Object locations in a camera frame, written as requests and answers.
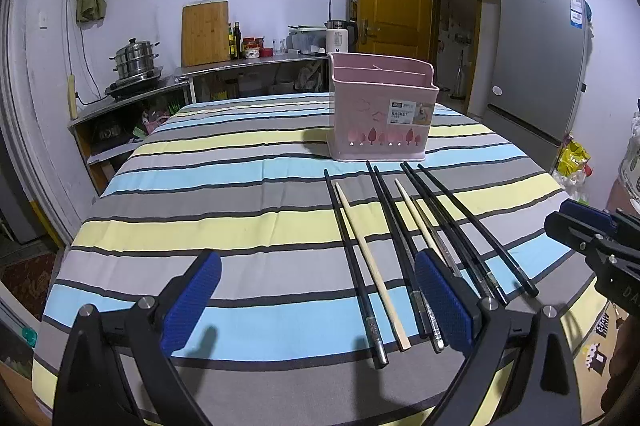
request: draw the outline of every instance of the stainless steel shelf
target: stainless steel shelf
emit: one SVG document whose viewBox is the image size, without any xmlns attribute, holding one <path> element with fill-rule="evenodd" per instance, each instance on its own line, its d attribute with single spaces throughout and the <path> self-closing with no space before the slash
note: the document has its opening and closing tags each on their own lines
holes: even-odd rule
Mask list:
<svg viewBox="0 0 640 426">
<path fill-rule="evenodd" d="M 307 54 L 277 54 L 268 58 L 254 58 L 251 60 L 223 61 L 219 63 L 207 63 L 204 65 L 194 65 L 193 67 L 178 67 L 174 76 L 180 80 L 188 80 L 193 76 L 208 74 L 209 72 L 220 72 L 221 70 L 243 69 L 258 65 L 273 65 L 278 63 L 318 61 L 327 60 L 327 56 L 308 56 Z"/>
<path fill-rule="evenodd" d="M 117 157 L 118 155 L 122 155 L 123 153 L 134 151 L 142 143 L 143 141 L 141 140 L 134 140 L 126 142 L 119 146 L 114 146 L 114 148 L 109 148 L 108 150 L 97 153 L 95 155 L 90 155 L 86 160 L 86 164 L 87 166 L 90 166 L 91 164 L 97 164 L 98 162 L 103 162 L 113 157 Z"/>
<path fill-rule="evenodd" d="M 163 78 L 158 81 L 158 86 L 153 90 L 141 92 L 140 94 L 131 96 L 127 99 L 116 101 L 111 96 L 108 96 L 96 102 L 95 104 L 91 104 L 81 110 L 78 113 L 78 117 L 76 119 L 72 119 L 69 122 L 69 128 L 72 128 L 82 122 L 91 120 L 95 117 L 101 116 L 102 114 L 106 114 L 108 112 L 116 110 L 117 108 L 127 106 L 128 104 L 132 104 L 137 101 L 141 101 L 142 99 L 151 98 L 152 96 L 162 94 L 163 92 L 171 92 L 172 90 L 180 90 L 182 88 L 189 88 L 189 85 L 186 82 L 179 82 L 175 78 Z"/>
</svg>

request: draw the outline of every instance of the black chopstick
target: black chopstick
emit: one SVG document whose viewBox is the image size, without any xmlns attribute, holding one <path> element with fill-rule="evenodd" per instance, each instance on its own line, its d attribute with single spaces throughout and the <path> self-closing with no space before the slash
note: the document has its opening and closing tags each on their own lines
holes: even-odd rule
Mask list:
<svg viewBox="0 0 640 426">
<path fill-rule="evenodd" d="M 444 257 L 445 262 L 449 265 L 449 268 L 451 269 L 453 276 L 457 276 L 458 278 L 461 278 L 462 273 L 460 272 L 460 269 L 458 268 L 456 261 L 453 259 L 453 256 L 449 252 L 449 247 L 447 247 L 447 245 L 444 243 L 444 240 L 440 237 L 438 232 L 431 225 L 431 221 L 429 220 L 429 217 L 424 212 L 422 206 L 418 204 L 418 200 L 412 195 L 409 195 L 409 198 L 411 199 L 411 202 L 414 203 L 415 209 L 418 210 L 418 214 L 420 215 L 420 218 L 424 222 L 424 225 L 427 227 L 427 230 L 431 233 L 431 236 L 433 237 L 433 241 L 440 248 L 440 252 Z"/>
<path fill-rule="evenodd" d="M 411 233 L 409 233 L 409 229 L 407 228 L 404 219 L 402 218 L 402 215 L 400 214 L 400 211 L 398 210 L 398 207 L 396 206 L 396 203 L 394 202 L 394 199 L 389 192 L 389 188 L 386 186 L 386 183 L 382 178 L 382 175 L 380 174 L 380 170 L 376 166 L 375 168 L 373 168 L 374 171 L 372 172 L 371 164 L 369 164 L 369 161 L 367 161 L 367 168 L 369 169 L 369 173 L 371 174 L 371 179 L 373 181 L 374 187 L 376 188 L 376 193 L 378 193 L 378 198 L 380 199 L 381 203 L 382 200 L 385 200 L 387 211 L 390 213 L 390 219 L 392 222 L 389 225 L 389 230 L 391 230 L 393 226 L 396 228 L 396 235 L 398 235 L 398 230 L 400 231 L 398 242 L 404 251 L 398 251 L 396 249 L 396 252 L 399 255 L 406 257 L 407 259 L 410 253 L 412 259 L 415 260 L 415 257 L 418 254 L 418 248 L 415 247 L 414 238 L 411 236 Z M 382 190 L 382 196 L 380 196 L 381 194 L 378 191 L 378 188 Z M 431 310 L 429 302 L 426 300 L 426 298 L 424 298 L 424 295 L 418 287 L 418 282 L 415 279 L 414 267 L 411 264 L 411 261 L 407 263 L 406 267 L 411 273 L 411 279 L 414 281 L 414 285 L 412 286 L 413 291 L 411 292 L 411 294 L 409 294 L 409 297 L 415 299 L 416 306 L 420 309 L 420 319 L 425 323 L 425 329 L 427 324 L 425 318 L 429 320 L 428 323 L 430 324 L 430 329 L 432 332 L 431 343 L 433 344 L 433 349 L 437 354 L 439 354 L 445 347 L 445 343 L 440 333 L 440 327 L 438 326 L 438 322 L 436 321 L 436 316 L 433 313 L 433 310 Z"/>
<path fill-rule="evenodd" d="M 442 191 L 449 200 L 453 202 L 453 204 L 462 212 L 463 215 L 468 218 L 468 220 L 475 226 L 475 228 L 480 232 L 480 234 L 484 237 L 484 239 L 489 243 L 491 247 L 494 248 L 495 253 L 502 259 L 505 265 L 510 269 L 513 275 L 516 277 L 520 285 L 522 285 L 523 289 L 534 298 L 538 296 L 540 291 L 538 288 L 533 285 L 530 278 L 524 273 L 520 264 L 516 262 L 513 256 L 507 251 L 504 246 L 498 242 L 495 236 L 492 235 L 491 231 L 489 231 L 482 222 L 475 216 L 468 207 L 466 207 L 453 193 L 451 193 L 447 187 L 442 184 L 433 174 L 426 170 L 421 164 L 418 164 L 418 168 L 421 171 L 426 173 L 427 177 L 431 179 L 436 187 Z"/>
<path fill-rule="evenodd" d="M 338 229 L 340 230 L 340 236 L 342 237 L 342 243 L 344 244 L 344 252 L 347 256 L 351 279 L 353 280 L 353 285 L 358 296 L 358 303 L 360 305 L 360 311 L 362 312 L 364 327 L 367 331 L 369 341 L 372 343 L 373 349 L 378 356 L 380 368 L 384 368 L 389 364 L 389 360 L 387 359 L 385 352 L 385 343 L 382 341 L 378 322 L 376 321 L 376 315 L 373 312 L 369 293 L 367 292 L 367 287 L 364 283 L 360 266 L 358 265 L 356 252 L 353 250 L 353 244 L 351 243 L 347 226 L 344 223 L 344 218 L 342 218 L 342 212 L 338 205 L 338 198 L 335 196 L 334 186 L 331 184 L 331 179 L 329 178 L 329 172 L 327 170 L 324 170 L 324 180 L 326 181 L 326 187 L 329 190 L 329 197 L 331 198 L 331 205 L 334 208 L 335 220 L 338 223 Z"/>
<path fill-rule="evenodd" d="M 388 205 L 387 200 L 385 199 L 382 189 L 380 189 L 380 185 L 378 184 L 378 180 L 376 179 L 376 175 L 373 172 L 369 161 L 367 161 L 367 169 L 369 170 L 369 175 L 371 175 L 373 187 L 376 190 L 378 200 L 380 201 L 380 205 L 382 206 L 382 213 L 385 215 L 386 226 L 389 228 L 389 232 L 391 233 L 391 241 L 393 242 L 394 249 L 396 250 L 396 256 L 398 257 L 398 263 L 400 264 L 402 277 L 407 284 L 406 290 L 409 295 L 409 301 L 411 302 L 411 308 L 414 310 L 414 318 L 415 324 L 418 327 L 418 335 L 422 338 L 426 338 L 433 331 L 431 330 L 429 319 L 426 315 L 426 309 L 422 304 L 422 297 L 420 296 L 418 282 L 415 279 L 414 269 L 409 262 L 409 257 L 407 256 L 408 251 L 402 244 L 400 232 L 398 226 L 396 226 L 396 222 L 394 221 L 393 215 L 391 213 L 391 208 Z"/>
<path fill-rule="evenodd" d="M 433 203 L 427 191 L 425 191 L 423 187 L 424 183 L 422 182 L 422 179 L 415 174 L 414 170 L 408 164 L 406 165 L 401 164 L 400 167 L 402 168 L 402 170 L 404 170 L 404 173 L 406 174 L 408 179 L 411 181 L 411 184 L 414 185 L 414 188 L 416 189 L 416 191 L 418 191 L 418 194 L 422 197 L 422 200 L 424 200 L 424 202 L 427 204 L 427 207 L 429 208 L 430 212 L 433 213 L 433 216 L 435 216 L 440 228 L 442 229 L 442 231 L 444 231 L 444 234 L 449 239 L 451 245 L 453 246 L 453 249 L 458 254 L 460 261 L 463 263 L 463 265 L 465 265 L 466 271 L 469 274 L 469 278 L 471 278 L 471 282 L 476 287 L 476 289 L 478 289 L 478 292 L 480 293 L 480 297 L 481 298 L 485 296 L 493 297 L 492 292 L 489 290 L 489 286 L 484 282 L 484 280 L 480 276 L 480 273 L 476 269 L 476 266 L 474 265 L 474 262 L 472 261 L 470 254 L 466 251 L 465 246 L 460 242 L 460 239 L 458 238 L 456 233 L 453 231 L 453 229 L 447 222 L 447 219 L 440 214 L 439 209 Z"/>
<path fill-rule="evenodd" d="M 491 269 L 489 269 L 489 266 L 486 264 L 486 262 L 476 249 L 476 246 L 471 243 L 471 240 L 469 240 L 468 236 L 466 236 L 465 232 L 462 231 L 455 219 L 449 214 L 446 208 L 438 200 L 438 197 L 436 197 L 433 191 L 431 191 L 430 187 L 428 187 L 427 184 L 420 177 L 418 177 L 417 173 L 414 172 L 414 176 L 421 182 L 422 187 L 424 188 L 430 199 L 433 201 L 433 205 L 436 206 L 442 216 L 447 219 L 449 225 L 451 226 L 451 229 L 453 229 L 455 234 L 458 236 L 463 247 L 465 247 L 467 252 L 471 255 L 472 260 L 476 262 L 476 267 L 482 275 L 484 282 L 489 287 L 489 291 L 492 292 L 493 296 L 506 307 L 509 304 L 507 295 L 502 290 L 502 287 L 500 287 L 497 279 L 495 279 L 494 273 L 491 272 Z"/>
</svg>

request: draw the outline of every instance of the screw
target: screw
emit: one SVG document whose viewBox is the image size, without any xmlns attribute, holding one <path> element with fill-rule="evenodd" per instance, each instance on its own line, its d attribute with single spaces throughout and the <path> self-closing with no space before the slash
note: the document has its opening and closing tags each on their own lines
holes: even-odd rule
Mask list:
<svg viewBox="0 0 640 426">
<path fill-rule="evenodd" d="M 558 316 L 558 312 L 556 312 L 556 309 L 551 305 L 545 305 L 544 307 L 542 307 L 542 311 L 549 319 L 553 319 Z"/>
<path fill-rule="evenodd" d="M 143 298 L 140 298 L 140 300 L 138 301 L 138 307 L 145 310 L 150 309 L 155 304 L 156 304 L 156 299 L 153 296 L 145 296 Z"/>
<path fill-rule="evenodd" d="M 95 307 L 93 305 L 91 305 L 90 303 L 87 303 L 85 305 L 82 305 L 82 307 L 80 307 L 80 310 L 78 311 L 78 314 L 80 314 L 83 318 L 90 316 L 93 312 L 94 312 Z"/>
<path fill-rule="evenodd" d="M 482 307 L 488 311 L 495 311 L 498 308 L 498 300 L 495 298 L 482 298 Z"/>
</svg>

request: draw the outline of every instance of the rug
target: rug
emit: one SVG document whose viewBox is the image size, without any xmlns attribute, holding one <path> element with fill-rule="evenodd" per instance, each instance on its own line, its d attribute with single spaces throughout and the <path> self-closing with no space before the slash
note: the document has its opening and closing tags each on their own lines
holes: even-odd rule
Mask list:
<svg viewBox="0 0 640 426">
<path fill-rule="evenodd" d="M 8 266 L 2 276 L 5 287 L 38 320 L 42 319 L 55 261 L 55 254 L 43 254 Z"/>
</svg>

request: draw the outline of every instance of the white kettle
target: white kettle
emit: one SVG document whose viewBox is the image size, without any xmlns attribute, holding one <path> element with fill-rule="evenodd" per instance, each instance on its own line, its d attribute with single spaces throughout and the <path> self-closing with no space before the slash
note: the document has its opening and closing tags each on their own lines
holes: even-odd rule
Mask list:
<svg viewBox="0 0 640 426">
<path fill-rule="evenodd" d="M 354 20 L 329 20 L 326 27 L 326 51 L 349 52 L 358 42 L 358 24 Z M 349 27 L 353 29 L 353 41 L 349 41 Z"/>
<path fill-rule="evenodd" d="M 349 31 L 347 29 L 326 30 L 327 52 L 349 52 Z"/>
</svg>

